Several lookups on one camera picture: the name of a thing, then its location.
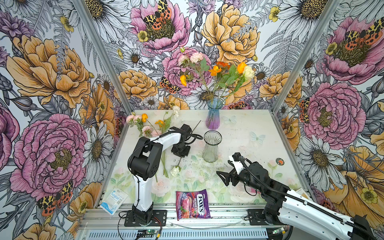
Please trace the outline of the clear grey glass vase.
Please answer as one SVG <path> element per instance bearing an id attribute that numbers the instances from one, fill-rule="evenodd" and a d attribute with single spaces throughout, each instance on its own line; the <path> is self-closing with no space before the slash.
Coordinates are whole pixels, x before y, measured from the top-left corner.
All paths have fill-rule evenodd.
<path id="1" fill-rule="evenodd" d="M 205 147 L 202 153 L 204 161 L 214 163 L 218 160 L 219 144 L 222 142 L 222 139 L 222 135 L 216 130 L 210 130 L 204 134 Z"/>

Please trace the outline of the yellow orange rose flower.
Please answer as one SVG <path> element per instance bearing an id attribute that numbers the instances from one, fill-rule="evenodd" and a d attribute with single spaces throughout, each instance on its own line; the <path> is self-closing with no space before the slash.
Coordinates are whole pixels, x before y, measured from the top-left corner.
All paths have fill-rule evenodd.
<path id="1" fill-rule="evenodd" d="M 237 66 L 231 65 L 228 72 L 223 75 L 225 89 L 230 90 L 227 98 L 234 95 L 246 81 L 246 77 L 244 76 L 246 66 L 245 63 L 240 63 Z"/>

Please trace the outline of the white rose flower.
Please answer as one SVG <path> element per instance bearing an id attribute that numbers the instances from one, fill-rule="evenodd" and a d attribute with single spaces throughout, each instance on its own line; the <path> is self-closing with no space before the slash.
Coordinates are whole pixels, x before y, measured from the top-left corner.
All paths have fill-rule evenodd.
<path id="1" fill-rule="evenodd" d="M 253 70 L 252 67 L 250 66 L 246 66 L 245 68 L 245 72 L 244 72 L 244 76 L 246 77 L 246 81 L 244 82 L 244 84 L 241 86 L 241 88 L 238 90 L 238 91 L 245 91 L 246 90 L 246 87 L 248 87 L 249 85 L 251 85 L 252 81 L 254 80 L 254 77 L 255 77 L 255 71 Z"/>

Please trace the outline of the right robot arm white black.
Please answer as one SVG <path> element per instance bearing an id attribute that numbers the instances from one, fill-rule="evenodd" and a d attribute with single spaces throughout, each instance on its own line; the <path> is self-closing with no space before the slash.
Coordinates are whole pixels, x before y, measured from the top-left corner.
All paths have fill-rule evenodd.
<path id="1" fill-rule="evenodd" d="M 359 215 L 336 213 L 297 194 L 288 186 L 270 178 L 259 163 L 232 169 L 217 175 L 226 186 L 242 183 L 260 193 L 266 202 L 262 210 L 250 210 L 251 224 L 289 225 L 322 240 L 374 240 L 368 221 Z"/>

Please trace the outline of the yellow orange poppy stem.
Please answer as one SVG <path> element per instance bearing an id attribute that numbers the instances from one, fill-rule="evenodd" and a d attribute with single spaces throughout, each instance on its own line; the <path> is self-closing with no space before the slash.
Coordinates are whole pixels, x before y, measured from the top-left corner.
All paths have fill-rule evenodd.
<path id="1" fill-rule="evenodd" d="M 222 71 L 222 69 L 218 66 L 213 66 L 213 68 L 211 70 L 207 70 L 207 72 L 210 72 L 211 76 L 215 78 L 215 80 L 212 80 L 212 82 L 215 83 L 212 88 L 209 88 L 209 86 L 207 85 L 207 81 L 205 79 L 205 74 L 203 73 L 203 67 L 201 67 L 201 71 L 198 72 L 199 78 L 197 79 L 197 82 L 201 83 L 203 86 L 205 86 L 207 88 L 207 90 L 209 91 L 209 99 L 210 100 L 213 100 L 213 98 L 216 95 L 216 92 L 220 88 L 219 87 L 218 74 L 221 71 Z M 180 82 L 185 87 L 188 85 L 188 81 L 192 80 L 192 79 L 193 79 L 192 77 L 187 77 L 186 75 L 180 76 Z"/>

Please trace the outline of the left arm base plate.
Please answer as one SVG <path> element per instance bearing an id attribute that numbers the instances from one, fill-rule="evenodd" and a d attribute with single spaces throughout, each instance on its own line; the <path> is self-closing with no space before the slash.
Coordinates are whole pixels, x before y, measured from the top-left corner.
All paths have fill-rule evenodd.
<path id="1" fill-rule="evenodd" d="M 128 211 L 125 227 L 164 227 L 167 222 L 167 210 Z"/>

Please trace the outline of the pink carnation flower stem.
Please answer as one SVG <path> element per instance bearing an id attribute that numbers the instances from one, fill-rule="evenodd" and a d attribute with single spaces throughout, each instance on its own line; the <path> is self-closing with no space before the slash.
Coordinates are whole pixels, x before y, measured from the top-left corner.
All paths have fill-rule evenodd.
<path id="1" fill-rule="evenodd" d="M 212 64 L 202 52 L 187 48 L 182 48 L 182 50 L 177 57 L 180 68 L 180 94 L 189 96 L 197 88 L 208 87 L 213 82 L 213 77 L 209 72 Z"/>

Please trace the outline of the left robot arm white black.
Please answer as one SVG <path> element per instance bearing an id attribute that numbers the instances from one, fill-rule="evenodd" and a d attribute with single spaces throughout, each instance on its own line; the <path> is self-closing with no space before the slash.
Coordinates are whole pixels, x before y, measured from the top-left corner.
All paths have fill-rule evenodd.
<path id="1" fill-rule="evenodd" d="M 128 160 L 128 169 L 135 183 L 135 202 L 127 219 L 140 225 L 149 225 L 155 219 L 152 181 L 158 172 L 163 152 L 172 148 L 175 156 L 184 158 L 188 156 L 191 144 L 202 139 L 203 136 L 194 134 L 186 124 L 181 128 L 171 127 L 157 137 L 139 138 Z"/>

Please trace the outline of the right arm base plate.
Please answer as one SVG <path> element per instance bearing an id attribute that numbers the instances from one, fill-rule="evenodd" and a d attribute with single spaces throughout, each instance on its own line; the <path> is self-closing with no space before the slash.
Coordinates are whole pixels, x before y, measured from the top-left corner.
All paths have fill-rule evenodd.
<path id="1" fill-rule="evenodd" d="M 248 209 L 243 220 L 251 226 L 289 226 L 279 220 L 279 211 L 271 209 Z"/>

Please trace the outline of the blue purple glass vase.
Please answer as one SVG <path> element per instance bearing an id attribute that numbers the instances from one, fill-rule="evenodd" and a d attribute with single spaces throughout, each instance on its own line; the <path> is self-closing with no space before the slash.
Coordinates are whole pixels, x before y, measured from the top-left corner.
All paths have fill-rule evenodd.
<path id="1" fill-rule="evenodd" d="M 206 118 L 206 127 L 209 130 L 216 130 L 220 126 L 220 110 L 224 106 L 221 98 L 213 98 L 208 102 L 209 112 Z"/>

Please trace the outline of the orange gerbera flower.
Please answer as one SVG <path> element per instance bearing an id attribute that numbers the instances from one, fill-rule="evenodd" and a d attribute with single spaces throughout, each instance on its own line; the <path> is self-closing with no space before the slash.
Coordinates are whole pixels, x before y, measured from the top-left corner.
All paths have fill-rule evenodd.
<path id="1" fill-rule="evenodd" d="M 218 66 L 220 69 L 222 69 L 223 71 L 229 70 L 229 68 L 231 67 L 230 64 L 225 63 L 225 62 L 217 62 L 217 66 Z"/>

